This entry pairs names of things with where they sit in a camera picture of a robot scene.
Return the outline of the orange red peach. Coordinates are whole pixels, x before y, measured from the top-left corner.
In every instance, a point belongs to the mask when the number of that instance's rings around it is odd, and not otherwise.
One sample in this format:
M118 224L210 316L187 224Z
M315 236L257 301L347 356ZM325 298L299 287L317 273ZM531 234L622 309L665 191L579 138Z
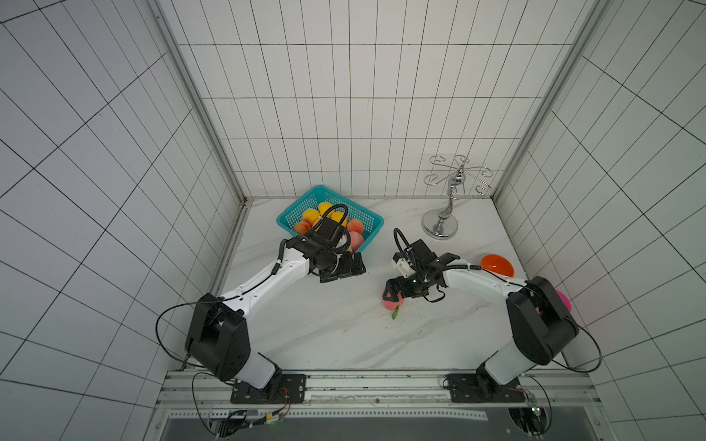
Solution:
M358 233L358 234L360 234L360 235L363 235L364 232L365 232L365 228L364 228L363 222L360 221L360 220L357 220L357 219L350 220L350 221L347 223L347 229L348 229L351 233Z
M292 226L292 231L294 231L294 233L296 234L304 235L307 234L311 228L312 225L309 222L307 222L306 220L302 220L301 222L297 222L296 224L294 224L294 226Z

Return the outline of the pink peach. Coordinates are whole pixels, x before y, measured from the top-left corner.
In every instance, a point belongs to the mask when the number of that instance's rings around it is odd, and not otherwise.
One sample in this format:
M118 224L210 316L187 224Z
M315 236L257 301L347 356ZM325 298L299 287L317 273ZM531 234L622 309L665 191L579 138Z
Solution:
M360 250L360 248L362 247L362 245L364 244L363 236L360 233L355 232L355 231L350 231L349 235L350 235L349 250L351 252L358 252Z
M404 305L404 299L398 299L397 301L383 301L382 304L390 312L391 318L394 321L399 315L401 307Z

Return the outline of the yellow peach red spot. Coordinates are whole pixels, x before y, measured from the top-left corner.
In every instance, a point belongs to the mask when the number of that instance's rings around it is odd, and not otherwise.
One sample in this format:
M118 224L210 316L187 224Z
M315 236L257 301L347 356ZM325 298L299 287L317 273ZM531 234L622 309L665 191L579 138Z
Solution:
M320 220L321 214L318 209L307 209L302 214L302 221L307 222L311 227L314 227Z

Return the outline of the yellow peach top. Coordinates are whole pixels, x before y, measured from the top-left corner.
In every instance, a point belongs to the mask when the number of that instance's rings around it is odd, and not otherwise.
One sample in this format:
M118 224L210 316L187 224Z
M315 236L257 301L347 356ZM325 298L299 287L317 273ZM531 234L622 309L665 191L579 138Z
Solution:
M345 216L342 211L332 211L329 215L327 215L327 218L333 220L334 222L343 222L344 226L347 225L347 221L349 220L349 218Z

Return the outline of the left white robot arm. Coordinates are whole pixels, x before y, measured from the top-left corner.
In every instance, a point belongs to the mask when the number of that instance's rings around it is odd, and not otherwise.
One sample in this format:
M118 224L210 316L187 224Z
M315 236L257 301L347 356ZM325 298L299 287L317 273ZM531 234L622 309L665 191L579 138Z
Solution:
M249 327L265 307L292 284L312 274L322 283L364 274L361 253L339 222L322 219L304 234L279 243L278 255L251 279L216 297L196 303L185 350L218 380L238 380L266 393L281 387L281 368L259 353Z

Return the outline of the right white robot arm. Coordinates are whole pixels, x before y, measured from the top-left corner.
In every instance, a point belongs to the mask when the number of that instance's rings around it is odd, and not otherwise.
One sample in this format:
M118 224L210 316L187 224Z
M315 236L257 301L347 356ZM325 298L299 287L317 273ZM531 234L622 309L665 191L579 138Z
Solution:
M579 326L555 287L542 277L503 277L459 255L440 257L424 241L397 246L393 263L401 275L386 282L382 300L396 309L405 299L428 299L429 290L464 291L505 309L512 338L478 369L478 383L506 386L536 366L550 364L579 334Z

